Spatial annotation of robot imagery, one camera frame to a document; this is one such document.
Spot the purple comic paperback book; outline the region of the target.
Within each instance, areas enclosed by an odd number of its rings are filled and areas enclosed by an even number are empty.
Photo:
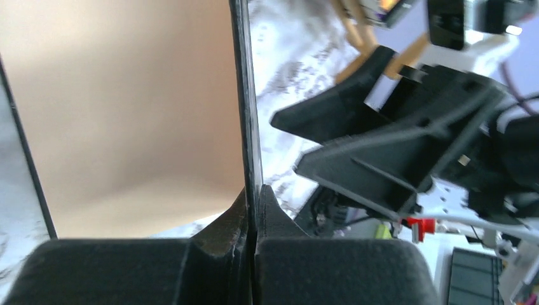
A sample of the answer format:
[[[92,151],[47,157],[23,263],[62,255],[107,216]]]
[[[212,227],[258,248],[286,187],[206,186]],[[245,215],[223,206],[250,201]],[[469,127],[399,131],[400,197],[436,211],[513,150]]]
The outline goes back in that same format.
[[[391,29],[417,0],[361,0],[366,19],[376,27]]]

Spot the black hardcover book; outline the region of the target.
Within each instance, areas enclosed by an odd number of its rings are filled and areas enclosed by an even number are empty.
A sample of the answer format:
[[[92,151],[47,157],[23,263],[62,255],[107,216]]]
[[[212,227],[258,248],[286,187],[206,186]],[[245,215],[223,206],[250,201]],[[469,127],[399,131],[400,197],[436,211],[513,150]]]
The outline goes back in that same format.
[[[142,237],[244,185],[227,1],[2,1],[1,58],[60,237]]]

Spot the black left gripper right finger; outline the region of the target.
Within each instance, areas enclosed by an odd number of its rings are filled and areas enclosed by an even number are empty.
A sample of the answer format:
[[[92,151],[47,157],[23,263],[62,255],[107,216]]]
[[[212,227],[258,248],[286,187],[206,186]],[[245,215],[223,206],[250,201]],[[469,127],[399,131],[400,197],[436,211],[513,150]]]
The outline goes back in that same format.
[[[439,304],[420,251],[400,240],[309,237],[278,205],[259,195],[256,304]]]

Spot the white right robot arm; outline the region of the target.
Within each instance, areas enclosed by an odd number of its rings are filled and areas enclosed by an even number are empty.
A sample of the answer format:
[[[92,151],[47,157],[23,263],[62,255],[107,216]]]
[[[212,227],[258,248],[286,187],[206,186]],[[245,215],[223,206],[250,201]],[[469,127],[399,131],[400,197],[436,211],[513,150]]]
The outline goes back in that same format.
[[[336,86],[277,111],[272,127],[317,143],[295,172],[317,183],[306,215],[336,206],[411,229],[455,230],[507,267],[500,298],[519,304],[538,273],[538,115],[504,105],[502,84],[443,65],[404,67],[382,108],[365,100],[393,58],[376,48]]]

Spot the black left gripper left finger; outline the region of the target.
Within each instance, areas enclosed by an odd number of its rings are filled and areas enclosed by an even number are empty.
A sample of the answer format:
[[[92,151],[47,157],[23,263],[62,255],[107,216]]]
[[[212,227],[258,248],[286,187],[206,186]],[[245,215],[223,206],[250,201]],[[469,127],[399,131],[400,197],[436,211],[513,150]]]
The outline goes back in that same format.
[[[246,196],[188,239],[58,239],[26,260],[6,304],[247,304]]]

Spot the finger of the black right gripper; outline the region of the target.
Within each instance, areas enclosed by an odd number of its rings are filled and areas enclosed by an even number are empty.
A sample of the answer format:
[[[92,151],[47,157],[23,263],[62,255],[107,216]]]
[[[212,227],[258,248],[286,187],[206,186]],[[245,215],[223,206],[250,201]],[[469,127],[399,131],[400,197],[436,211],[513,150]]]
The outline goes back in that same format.
[[[397,139],[403,130],[365,104],[395,51],[379,46],[351,76],[332,88],[274,113],[270,125],[278,130],[322,144],[367,133]]]
[[[394,123],[304,154],[296,172],[381,214],[409,214],[499,103],[493,97],[423,102]]]

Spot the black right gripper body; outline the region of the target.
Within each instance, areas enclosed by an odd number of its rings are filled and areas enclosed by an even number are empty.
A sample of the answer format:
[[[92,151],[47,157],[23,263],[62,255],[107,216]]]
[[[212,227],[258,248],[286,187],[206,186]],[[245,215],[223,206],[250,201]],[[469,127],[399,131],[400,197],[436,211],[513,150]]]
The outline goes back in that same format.
[[[467,190],[483,219],[538,216],[538,116],[505,105],[499,83],[442,66],[408,68],[380,109],[379,203],[417,212],[436,178]]]

